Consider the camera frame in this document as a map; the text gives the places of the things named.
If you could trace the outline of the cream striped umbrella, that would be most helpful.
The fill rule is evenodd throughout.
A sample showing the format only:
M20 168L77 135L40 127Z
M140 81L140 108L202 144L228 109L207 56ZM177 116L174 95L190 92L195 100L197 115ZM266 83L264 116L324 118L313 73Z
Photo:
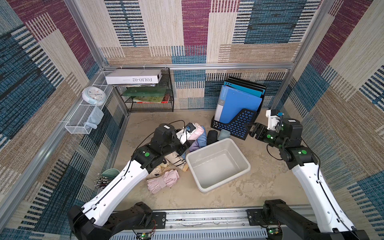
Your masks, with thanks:
M165 159L168 163L172 164L174 167L186 172L189 169L187 161L180 156L177 152L172 152L165 156Z

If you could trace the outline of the white plastic storage box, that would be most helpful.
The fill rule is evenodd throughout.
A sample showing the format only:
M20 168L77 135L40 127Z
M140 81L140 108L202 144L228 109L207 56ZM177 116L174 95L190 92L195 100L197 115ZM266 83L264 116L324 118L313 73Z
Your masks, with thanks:
M224 139L186 155L198 189L207 193L246 173L251 165L236 143Z

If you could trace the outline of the pink umbrella with black strap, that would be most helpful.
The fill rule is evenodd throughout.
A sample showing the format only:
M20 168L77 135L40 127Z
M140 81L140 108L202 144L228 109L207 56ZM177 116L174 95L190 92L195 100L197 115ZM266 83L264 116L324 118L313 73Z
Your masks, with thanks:
M205 132L205 129L197 123L192 123L192 125L195 127L195 129L191 132L188 140L197 140Z

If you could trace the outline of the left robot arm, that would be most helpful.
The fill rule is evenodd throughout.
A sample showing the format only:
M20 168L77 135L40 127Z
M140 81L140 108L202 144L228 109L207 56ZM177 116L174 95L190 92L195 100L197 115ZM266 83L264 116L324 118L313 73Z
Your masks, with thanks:
M73 206L68 212L72 234L79 240L108 240L123 230L150 229L156 224L153 211L143 202L115 212L126 195L166 156L181 156L191 145L189 137L196 130L192 123L176 130L171 124L160 124L151 134L151 141L140 144L123 170L93 199L83 206Z

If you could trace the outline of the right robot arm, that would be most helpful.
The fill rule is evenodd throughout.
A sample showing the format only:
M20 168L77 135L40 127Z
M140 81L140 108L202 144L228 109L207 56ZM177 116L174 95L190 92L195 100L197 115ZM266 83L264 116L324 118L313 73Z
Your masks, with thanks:
M341 209L322 175L316 154L302 145L303 126L298 120L278 120L275 127L245 124L245 128L251 137L279 150L282 161L304 189L317 221L308 220L282 200L265 201L262 212L265 220L283 223L303 240L369 239Z

